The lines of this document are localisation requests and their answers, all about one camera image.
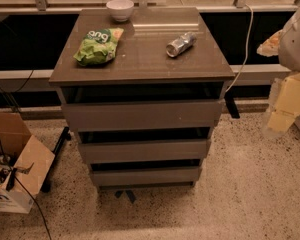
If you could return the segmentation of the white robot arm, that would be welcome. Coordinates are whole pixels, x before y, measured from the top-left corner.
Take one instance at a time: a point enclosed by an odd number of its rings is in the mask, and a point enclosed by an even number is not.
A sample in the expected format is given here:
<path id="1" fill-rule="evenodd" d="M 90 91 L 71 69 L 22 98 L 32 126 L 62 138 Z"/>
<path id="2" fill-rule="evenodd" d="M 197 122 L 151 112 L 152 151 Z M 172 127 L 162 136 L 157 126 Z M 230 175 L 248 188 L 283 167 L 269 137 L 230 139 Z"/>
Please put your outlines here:
<path id="1" fill-rule="evenodd" d="M 291 71 L 284 79 L 274 79 L 263 118 L 262 133 L 277 138 L 300 116 L 300 6 L 281 30 L 257 48 L 257 53 L 277 55 L 279 64 Z"/>

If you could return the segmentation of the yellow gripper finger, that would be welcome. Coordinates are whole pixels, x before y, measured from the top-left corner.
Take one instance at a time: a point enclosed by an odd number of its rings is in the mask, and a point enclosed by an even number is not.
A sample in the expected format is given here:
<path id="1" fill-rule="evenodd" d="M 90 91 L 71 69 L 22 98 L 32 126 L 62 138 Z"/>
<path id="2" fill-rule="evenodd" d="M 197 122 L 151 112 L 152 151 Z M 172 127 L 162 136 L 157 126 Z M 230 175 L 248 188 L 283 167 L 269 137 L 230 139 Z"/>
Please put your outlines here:
<path id="1" fill-rule="evenodd" d="M 300 116 L 300 73 L 272 83 L 262 133 L 268 138 L 284 135 Z"/>

